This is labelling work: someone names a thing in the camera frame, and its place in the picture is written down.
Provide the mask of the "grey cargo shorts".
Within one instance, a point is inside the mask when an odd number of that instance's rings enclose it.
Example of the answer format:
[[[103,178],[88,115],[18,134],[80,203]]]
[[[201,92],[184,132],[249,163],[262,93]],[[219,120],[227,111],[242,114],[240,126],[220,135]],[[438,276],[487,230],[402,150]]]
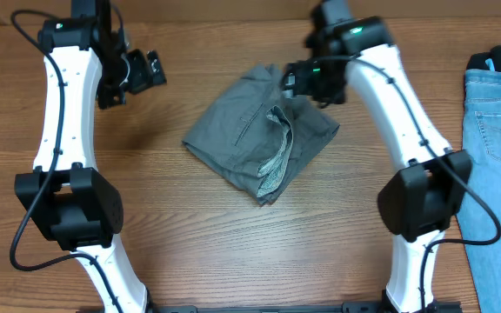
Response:
[[[248,70],[183,140],[187,150],[261,205],[276,202],[339,130],[306,97],[286,97],[281,77],[275,64]]]

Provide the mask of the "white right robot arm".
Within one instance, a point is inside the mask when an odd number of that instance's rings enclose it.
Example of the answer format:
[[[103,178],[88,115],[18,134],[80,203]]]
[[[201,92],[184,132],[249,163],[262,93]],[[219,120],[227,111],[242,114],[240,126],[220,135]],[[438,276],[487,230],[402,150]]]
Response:
[[[391,275],[374,302],[344,303],[344,312],[459,312],[441,302],[431,282],[438,247],[464,197],[471,161],[454,151],[424,112],[400,52],[381,17],[356,19],[345,1],[320,2],[311,12],[311,56],[289,63],[280,82],[286,97],[310,96],[323,106],[346,100],[351,87],[377,126],[395,169],[377,195],[392,234]]]

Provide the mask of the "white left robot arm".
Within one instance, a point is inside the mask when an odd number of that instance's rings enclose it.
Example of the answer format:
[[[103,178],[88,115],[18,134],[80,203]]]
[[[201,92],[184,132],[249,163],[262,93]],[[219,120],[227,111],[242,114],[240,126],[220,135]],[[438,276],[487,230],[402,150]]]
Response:
[[[165,83],[158,54],[130,47],[124,22],[109,0],[75,1],[67,18],[45,15],[32,44],[47,78],[43,134],[32,170],[16,176],[23,221],[75,259],[97,290],[105,312],[155,310],[120,237],[119,191],[98,171],[96,110],[122,105]]]

